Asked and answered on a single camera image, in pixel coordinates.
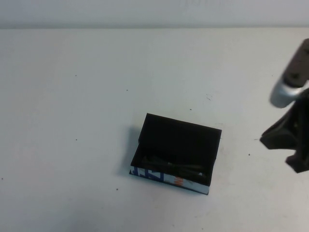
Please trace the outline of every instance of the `black box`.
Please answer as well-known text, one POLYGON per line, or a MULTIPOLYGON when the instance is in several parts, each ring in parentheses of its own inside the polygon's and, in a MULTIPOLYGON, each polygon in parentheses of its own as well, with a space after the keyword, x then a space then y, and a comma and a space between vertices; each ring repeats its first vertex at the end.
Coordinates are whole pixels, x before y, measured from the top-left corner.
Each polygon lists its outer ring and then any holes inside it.
POLYGON ((130 174, 208 195, 221 132, 147 114, 130 174))

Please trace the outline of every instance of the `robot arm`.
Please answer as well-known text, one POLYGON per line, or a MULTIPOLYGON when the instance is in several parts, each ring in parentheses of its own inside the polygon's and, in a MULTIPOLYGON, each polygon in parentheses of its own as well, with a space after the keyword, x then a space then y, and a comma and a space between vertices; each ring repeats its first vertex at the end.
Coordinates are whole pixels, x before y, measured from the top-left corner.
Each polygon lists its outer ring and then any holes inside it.
POLYGON ((270 102, 291 109, 266 130, 260 141, 268 149, 291 149, 295 154, 286 159, 295 172, 309 170, 309 39, 303 41, 271 93, 270 102))

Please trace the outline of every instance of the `colorful label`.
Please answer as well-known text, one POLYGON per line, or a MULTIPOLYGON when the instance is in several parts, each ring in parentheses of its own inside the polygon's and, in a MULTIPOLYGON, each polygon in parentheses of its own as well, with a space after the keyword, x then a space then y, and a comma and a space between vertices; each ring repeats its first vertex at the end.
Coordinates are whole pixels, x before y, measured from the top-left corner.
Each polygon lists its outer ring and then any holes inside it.
POLYGON ((190 180, 186 180, 186 179, 176 177, 173 175, 169 175, 169 174, 165 174, 165 173, 155 172, 152 170, 133 167, 133 166, 131 166, 131 173, 133 175, 142 176, 148 179, 157 180, 160 182, 170 183, 170 184, 177 185, 180 187, 192 189, 192 190, 204 193, 204 194, 208 194, 209 192, 209 186, 202 185, 202 184, 190 181, 190 180))

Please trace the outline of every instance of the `orange graphic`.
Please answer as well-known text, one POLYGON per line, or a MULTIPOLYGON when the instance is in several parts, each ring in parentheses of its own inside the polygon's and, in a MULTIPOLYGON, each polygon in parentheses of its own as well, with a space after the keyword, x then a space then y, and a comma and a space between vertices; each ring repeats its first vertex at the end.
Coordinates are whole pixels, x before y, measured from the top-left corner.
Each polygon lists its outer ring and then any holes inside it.
POLYGON ((183 185, 183 179, 180 178, 180 177, 176 177, 175 180, 174 180, 174 184, 182 186, 183 185))

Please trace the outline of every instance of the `white wall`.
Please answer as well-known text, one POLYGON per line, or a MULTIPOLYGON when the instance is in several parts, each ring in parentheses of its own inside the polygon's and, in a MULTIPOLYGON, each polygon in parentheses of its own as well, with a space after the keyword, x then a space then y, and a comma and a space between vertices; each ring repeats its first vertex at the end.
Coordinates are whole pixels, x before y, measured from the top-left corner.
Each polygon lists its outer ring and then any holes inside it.
POLYGON ((309 26, 307 0, 2 0, 0 28, 309 26))

